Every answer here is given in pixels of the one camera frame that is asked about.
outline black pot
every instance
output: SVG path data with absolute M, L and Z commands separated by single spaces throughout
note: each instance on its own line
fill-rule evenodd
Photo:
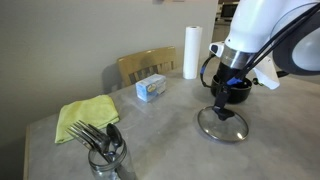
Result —
M 219 78 L 217 75 L 213 76 L 211 83 L 211 93 L 216 97 L 217 92 L 219 92 Z M 252 82 L 245 78 L 241 83 L 235 84 L 231 87 L 230 96 L 228 98 L 228 103 L 237 104 L 245 101 L 251 91 Z

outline spoon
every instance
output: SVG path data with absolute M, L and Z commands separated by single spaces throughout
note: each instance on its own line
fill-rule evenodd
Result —
M 114 147 L 114 152 L 116 152 L 117 149 L 123 144 L 121 133 L 119 129 L 113 124 L 108 124 L 106 131 Z

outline glass cup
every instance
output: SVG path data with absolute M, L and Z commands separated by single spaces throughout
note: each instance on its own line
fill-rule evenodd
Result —
M 91 171 L 96 180 L 136 180 L 130 152 L 126 142 L 114 154 L 108 156 L 108 163 L 97 151 L 90 150 L 88 154 Z

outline paper towel roll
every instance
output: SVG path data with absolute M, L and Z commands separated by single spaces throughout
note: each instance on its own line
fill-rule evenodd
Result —
M 198 62 L 200 53 L 202 27 L 186 27 L 184 60 L 183 60 L 183 78 L 195 79 L 198 74 Z

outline yellow napkin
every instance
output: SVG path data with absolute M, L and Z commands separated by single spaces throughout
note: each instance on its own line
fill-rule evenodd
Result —
M 101 129 L 109 123 L 118 122 L 118 116 L 113 101 L 108 95 L 65 105 L 59 114 L 55 143 L 64 143 L 73 139 L 65 130 L 78 120 Z

